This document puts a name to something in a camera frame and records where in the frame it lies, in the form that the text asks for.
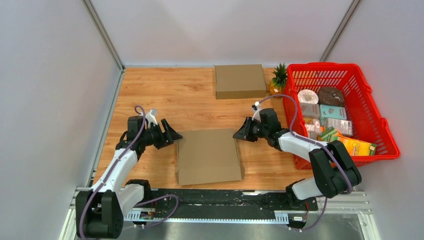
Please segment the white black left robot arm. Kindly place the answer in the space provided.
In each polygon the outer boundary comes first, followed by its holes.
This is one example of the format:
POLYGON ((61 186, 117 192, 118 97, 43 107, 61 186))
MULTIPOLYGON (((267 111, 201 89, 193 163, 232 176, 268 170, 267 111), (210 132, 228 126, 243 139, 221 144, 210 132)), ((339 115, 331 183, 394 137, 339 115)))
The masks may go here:
POLYGON ((130 116, 103 175, 75 198, 77 236, 84 240, 117 239, 124 217, 133 207, 145 208, 155 202, 148 180, 127 180, 131 169, 147 147, 159 150, 181 139, 183 136, 164 118, 158 123, 153 116, 130 116))

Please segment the brown cardboard box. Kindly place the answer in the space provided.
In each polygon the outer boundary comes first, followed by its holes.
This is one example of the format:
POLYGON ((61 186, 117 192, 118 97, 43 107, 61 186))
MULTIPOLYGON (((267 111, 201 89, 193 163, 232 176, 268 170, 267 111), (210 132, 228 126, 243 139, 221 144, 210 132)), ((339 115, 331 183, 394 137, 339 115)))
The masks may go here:
POLYGON ((267 85, 261 64, 216 65, 217 100, 264 98, 267 85))

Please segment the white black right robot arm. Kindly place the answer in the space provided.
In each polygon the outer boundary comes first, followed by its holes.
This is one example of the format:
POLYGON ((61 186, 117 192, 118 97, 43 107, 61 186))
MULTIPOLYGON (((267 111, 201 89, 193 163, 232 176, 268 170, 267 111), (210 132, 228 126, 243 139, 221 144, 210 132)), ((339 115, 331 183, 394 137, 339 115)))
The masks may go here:
POLYGON ((289 208, 299 209, 309 198, 331 199, 349 194, 362 182, 357 166, 341 141, 313 140, 283 128, 272 108, 261 109, 255 114, 256 117, 245 119, 234 133, 234 139, 248 142, 265 139, 270 147, 301 157, 311 164, 312 177, 285 188, 285 203, 289 208))

